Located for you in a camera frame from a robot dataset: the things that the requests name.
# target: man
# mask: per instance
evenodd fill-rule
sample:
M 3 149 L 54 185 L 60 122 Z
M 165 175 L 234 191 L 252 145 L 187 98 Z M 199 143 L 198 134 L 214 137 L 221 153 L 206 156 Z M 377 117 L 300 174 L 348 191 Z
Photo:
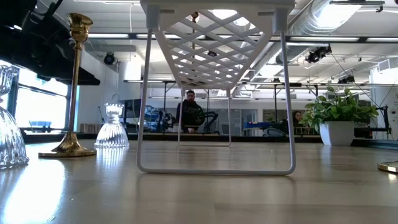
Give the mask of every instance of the man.
M 180 107 L 181 103 L 177 106 L 177 114 L 175 116 L 177 122 L 180 119 Z M 202 114 L 202 108 L 195 102 L 195 92 L 192 90 L 187 91 L 187 99 L 182 102 L 181 129 L 185 133 L 188 133 L 188 127 L 194 126 L 192 129 L 196 132 L 198 130 L 197 126 L 200 126 L 201 123 L 203 123 Z

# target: ribbed glass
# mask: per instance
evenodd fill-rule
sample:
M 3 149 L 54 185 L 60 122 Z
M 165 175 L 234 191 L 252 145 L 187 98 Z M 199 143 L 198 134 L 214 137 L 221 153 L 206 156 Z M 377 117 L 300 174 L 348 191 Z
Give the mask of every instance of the ribbed glass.
M 1 96 L 11 90 L 11 83 L 19 70 L 15 67 L 0 65 L 0 101 Z M 0 106 L 0 169 L 27 164 L 25 142 L 15 119 Z
M 119 121 L 123 105 L 107 103 L 105 106 L 108 121 L 99 131 L 95 147 L 129 147 L 126 130 Z

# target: green leaves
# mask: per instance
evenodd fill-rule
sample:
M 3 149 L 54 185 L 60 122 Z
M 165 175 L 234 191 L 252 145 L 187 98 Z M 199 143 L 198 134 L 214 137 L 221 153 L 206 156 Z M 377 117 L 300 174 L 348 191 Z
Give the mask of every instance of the green leaves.
M 327 90 L 334 93 L 335 98 L 328 100 L 324 96 L 318 96 L 315 103 L 307 104 L 305 106 L 307 112 L 303 115 L 300 124 L 308 124 L 318 131 L 319 124 L 325 121 L 362 121 L 379 115 L 375 105 L 359 106 L 349 89 L 340 93 L 328 86 Z

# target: table surface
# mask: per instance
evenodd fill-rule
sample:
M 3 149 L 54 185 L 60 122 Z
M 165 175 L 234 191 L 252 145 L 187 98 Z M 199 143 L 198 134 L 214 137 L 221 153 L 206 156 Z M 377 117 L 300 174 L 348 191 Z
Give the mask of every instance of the table surface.
M 94 141 L 80 141 L 92 146 Z M 27 146 L 28 166 L 0 170 L 0 223 L 397 223 L 398 180 L 377 162 L 397 151 L 296 144 L 287 177 L 143 174 L 130 149 L 39 159 L 57 143 Z M 146 167 L 286 169 L 287 143 L 181 147 L 144 141 Z

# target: white flower pot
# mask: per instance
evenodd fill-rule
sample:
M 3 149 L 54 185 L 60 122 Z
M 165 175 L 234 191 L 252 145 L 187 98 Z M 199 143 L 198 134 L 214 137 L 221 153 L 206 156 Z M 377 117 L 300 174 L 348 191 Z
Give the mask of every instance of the white flower pot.
M 320 124 L 321 138 L 327 146 L 350 146 L 354 139 L 354 121 L 327 121 Z

